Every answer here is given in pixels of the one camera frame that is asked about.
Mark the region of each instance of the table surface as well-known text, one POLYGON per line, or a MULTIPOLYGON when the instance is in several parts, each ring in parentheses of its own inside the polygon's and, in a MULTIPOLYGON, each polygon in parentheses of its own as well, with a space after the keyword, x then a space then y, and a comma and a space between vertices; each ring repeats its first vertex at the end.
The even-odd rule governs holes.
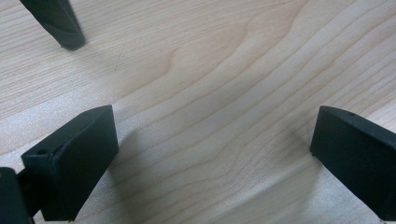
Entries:
POLYGON ((396 131, 396 1, 71 4, 76 51, 0 2, 0 166, 113 105, 120 154, 76 223, 382 222, 309 145, 320 105, 396 131))

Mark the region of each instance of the black object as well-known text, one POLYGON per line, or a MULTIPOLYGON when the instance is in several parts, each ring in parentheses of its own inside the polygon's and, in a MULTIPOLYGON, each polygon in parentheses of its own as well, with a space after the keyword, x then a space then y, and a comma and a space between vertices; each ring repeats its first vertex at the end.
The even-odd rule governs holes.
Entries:
POLYGON ((396 220, 396 134, 345 110, 322 106, 312 155, 382 220, 396 220))
POLYGON ((0 222, 74 220, 118 151, 111 105, 78 115, 21 156, 18 177, 0 169, 0 222))
POLYGON ((65 49, 79 49, 85 37, 68 0, 21 0, 35 19, 65 49))

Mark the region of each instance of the light wood surface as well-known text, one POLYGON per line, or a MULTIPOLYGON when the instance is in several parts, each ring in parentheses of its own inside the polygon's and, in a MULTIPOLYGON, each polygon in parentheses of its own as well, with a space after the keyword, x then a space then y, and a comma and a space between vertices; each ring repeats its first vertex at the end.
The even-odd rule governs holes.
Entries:
POLYGON ((309 145, 320 105, 396 132, 396 1, 71 3, 73 52, 0 2, 0 166, 112 104, 120 154, 76 223, 381 223, 309 145))

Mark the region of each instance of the wooden table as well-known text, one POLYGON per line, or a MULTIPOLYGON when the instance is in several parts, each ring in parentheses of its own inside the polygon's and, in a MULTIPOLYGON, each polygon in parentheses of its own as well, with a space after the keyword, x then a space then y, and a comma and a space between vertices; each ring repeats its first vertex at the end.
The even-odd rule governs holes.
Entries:
POLYGON ((76 223, 381 223, 309 145, 320 105, 396 132, 396 1, 71 3, 73 52, 0 2, 0 166, 112 104, 120 154, 76 223))

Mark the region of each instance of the wood grain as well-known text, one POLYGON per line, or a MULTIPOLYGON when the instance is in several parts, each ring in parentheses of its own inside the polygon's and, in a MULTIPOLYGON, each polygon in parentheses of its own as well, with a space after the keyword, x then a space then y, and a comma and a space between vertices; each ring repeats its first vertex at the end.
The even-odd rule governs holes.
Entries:
POLYGON ((395 1, 71 3, 73 52, 0 2, 0 165, 112 104, 120 154, 76 223, 382 222, 309 145, 320 105, 396 132, 395 1))

